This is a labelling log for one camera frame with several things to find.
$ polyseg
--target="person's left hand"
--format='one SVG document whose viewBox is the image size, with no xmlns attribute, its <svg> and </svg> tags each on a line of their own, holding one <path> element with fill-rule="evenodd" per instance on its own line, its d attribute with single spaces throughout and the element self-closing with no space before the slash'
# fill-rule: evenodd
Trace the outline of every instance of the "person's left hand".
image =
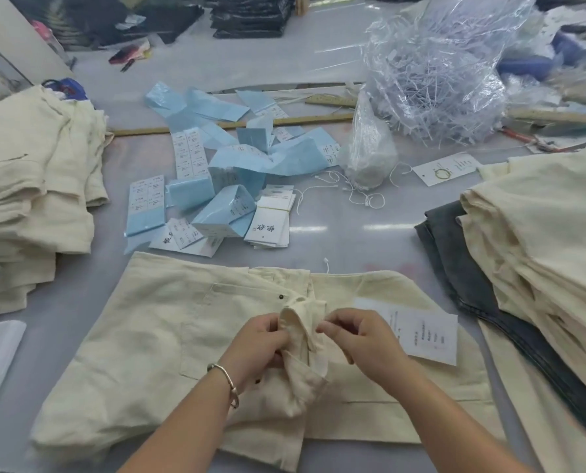
<svg viewBox="0 0 586 473">
<path fill-rule="evenodd" d="M 266 367 L 282 366 L 278 350 L 288 343 L 289 333 L 278 330 L 278 314 L 258 315 L 242 326 L 218 364 L 242 393 L 247 382 L 259 377 Z"/>
</svg>

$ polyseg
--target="stack of folded pants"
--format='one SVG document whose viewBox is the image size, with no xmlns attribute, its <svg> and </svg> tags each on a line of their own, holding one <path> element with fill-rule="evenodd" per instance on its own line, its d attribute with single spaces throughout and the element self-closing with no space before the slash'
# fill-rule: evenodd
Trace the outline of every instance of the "stack of folded pants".
<svg viewBox="0 0 586 473">
<path fill-rule="evenodd" d="M 0 313 L 55 275 L 55 254 L 90 252 L 87 206 L 102 183 L 106 120 L 90 101 L 35 86 L 0 101 Z"/>
<path fill-rule="evenodd" d="M 105 309 L 45 400 L 33 426 L 38 452 L 92 457 L 154 430 L 251 317 L 280 312 L 291 342 L 284 370 L 267 369 L 240 396 L 221 449 L 293 472 L 304 438 L 420 443 L 396 400 L 349 365 L 315 326 L 365 297 L 438 308 L 389 271 L 311 274 L 230 268 L 135 253 Z M 495 437 L 504 439 L 477 343 L 461 327 L 456 367 L 417 361 Z"/>
<path fill-rule="evenodd" d="M 214 38 L 279 38 L 296 0 L 205 0 Z"/>
<path fill-rule="evenodd" d="M 543 469 L 586 470 L 586 149 L 480 173 L 418 236 L 447 294 L 480 319 Z"/>
</svg>

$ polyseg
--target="pocket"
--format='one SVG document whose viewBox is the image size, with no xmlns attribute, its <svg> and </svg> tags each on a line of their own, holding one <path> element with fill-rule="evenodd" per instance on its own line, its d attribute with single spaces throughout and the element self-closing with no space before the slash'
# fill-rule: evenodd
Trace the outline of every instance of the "pocket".
<svg viewBox="0 0 586 473">
<path fill-rule="evenodd" d="M 255 289 L 212 284 L 208 293 L 181 324 L 179 373 L 198 380 L 208 364 L 223 355 L 234 336 L 251 317 L 279 312 L 289 300 L 284 289 Z"/>
</svg>

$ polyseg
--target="dark jeans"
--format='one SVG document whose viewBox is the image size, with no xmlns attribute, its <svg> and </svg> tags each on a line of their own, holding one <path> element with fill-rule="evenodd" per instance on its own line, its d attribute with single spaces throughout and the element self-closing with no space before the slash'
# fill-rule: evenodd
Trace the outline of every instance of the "dark jeans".
<svg viewBox="0 0 586 473">
<path fill-rule="evenodd" d="M 536 327 L 499 310 L 492 284 L 470 256 L 462 227 L 456 221 L 464 214 L 459 201 L 452 202 L 425 213 L 427 220 L 415 226 L 438 280 L 458 309 L 498 327 L 523 357 L 541 371 L 586 428 L 585 384 Z"/>
</svg>

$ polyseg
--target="bracelet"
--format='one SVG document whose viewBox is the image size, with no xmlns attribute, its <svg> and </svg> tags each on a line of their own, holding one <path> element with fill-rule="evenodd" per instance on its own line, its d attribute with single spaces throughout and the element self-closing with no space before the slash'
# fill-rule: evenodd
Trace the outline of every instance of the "bracelet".
<svg viewBox="0 0 586 473">
<path fill-rule="evenodd" d="M 239 400 L 238 400 L 238 390 L 234 386 L 234 382 L 232 381 L 231 377 L 227 373 L 227 370 L 225 370 L 218 363 L 210 363 L 210 365 L 208 365 L 208 370 L 207 371 L 209 372 L 213 368 L 218 368 L 225 375 L 225 378 L 227 379 L 227 382 L 229 383 L 230 392 L 232 393 L 232 406 L 234 408 L 238 408 L 238 405 L 240 405 Z"/>
</svg>

